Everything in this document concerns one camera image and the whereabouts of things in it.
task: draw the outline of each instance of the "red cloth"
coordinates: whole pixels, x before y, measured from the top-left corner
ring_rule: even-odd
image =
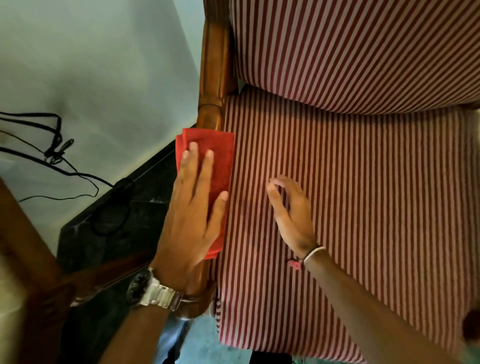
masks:
[[[214,152],[214,163],[212,171],[212,183],[210,185],[210,195],[208,196],[208,214],[215,202],[216,198],[222,191],[230,193],[230,176],[232,174],[233,154],[234,154],[235,135],[233,133],[219,132],[211,129],[183,129],[182,135],[177,135],[175,138],[175,153],[177,156],[177,171],[180,167],[180,160],[183,151],[188,148],[191,142],[198,143],[199,152],[199,169],[202,168],[202,163],[207,150],[211,149]],[[227,215],[227,208],[222,220],[222,229],[219,237],[214,241],[205,259],[216,258],[218,252],[223,248],[223,241],[225,239],[225,219]]]

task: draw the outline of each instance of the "hand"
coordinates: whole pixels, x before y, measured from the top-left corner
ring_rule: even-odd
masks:
[[[283,206],[277,185],[287,191],[290,199],[290,213]],[[285,176],[271,178],[267,184],[267,193],[283,240],[295,255],[303,259],[318,246],[313,233],[310,201],[298,183]]]
[[[213,162],[213,151],[209,150],[197,179],[198,145],[190,143],[173,184],[172,199],[151,267],[161,284],[177,291],[183,291],[189,273],[205,258],[220,234],[228,192],[220,193],[207,221]]]

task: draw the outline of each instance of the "silver metal watch band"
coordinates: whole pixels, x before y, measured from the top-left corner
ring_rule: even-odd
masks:
[[[170,311],[175,311],[180,305],[181,297],[182,293],[172,288],[162,286],[160,282],[152,276],[152,280],[140,301],[140,305],[149,306],[154,304]]]

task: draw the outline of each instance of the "red and white striped fabric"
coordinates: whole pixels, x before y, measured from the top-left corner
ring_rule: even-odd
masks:
[[[324,110],[480,97],[480,0],[230,0],[237,74]]]
[[[292,271],[265,193],[285,174],[312,202],[318,241],[348,274],[455,352],[479,286],[477,113],[322,111],[247,87],[227,100],[236,135],[223,251],[212,263],[226,345],[359,362],[306,271]]]

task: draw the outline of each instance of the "pink tag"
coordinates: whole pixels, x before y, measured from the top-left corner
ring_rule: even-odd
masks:
[[[289,259],[287,261],[287,264],[293,269],[293,270],[300,270],[301,269],[301,262],[295,259]]]

